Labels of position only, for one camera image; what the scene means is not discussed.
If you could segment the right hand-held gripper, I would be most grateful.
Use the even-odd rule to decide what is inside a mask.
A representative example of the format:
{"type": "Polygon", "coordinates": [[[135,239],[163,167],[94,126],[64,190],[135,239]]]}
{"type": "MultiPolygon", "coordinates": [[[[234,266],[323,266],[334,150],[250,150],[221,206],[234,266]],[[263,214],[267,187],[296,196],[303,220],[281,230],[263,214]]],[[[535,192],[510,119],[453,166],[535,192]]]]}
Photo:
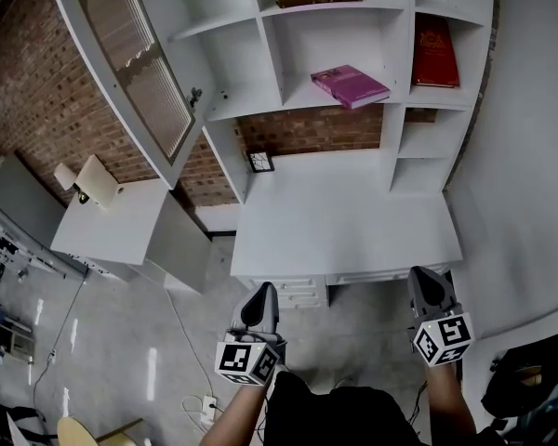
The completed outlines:
{"type": "Polygon", "coordinates": [[[459,361],[474,342],[472,319],[461,312],[452,283],[432,269],[415,266],[407,287],[414,310],[411,347],[428,367],[459,361]]]}

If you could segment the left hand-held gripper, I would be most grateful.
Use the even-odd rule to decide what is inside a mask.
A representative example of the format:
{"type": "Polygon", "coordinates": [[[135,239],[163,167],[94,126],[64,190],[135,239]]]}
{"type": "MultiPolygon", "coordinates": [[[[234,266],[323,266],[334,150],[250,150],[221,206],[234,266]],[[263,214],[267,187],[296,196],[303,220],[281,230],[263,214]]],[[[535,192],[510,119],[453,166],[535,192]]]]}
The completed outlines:
{"type": "Polygon", "coordinates": [[[250,290],[236,305],[232,328],[218,342],[215,372],[239,386],[267,385],[285,362],[286,340],[276,334],[278,294],[271,282],[250,290]]]}

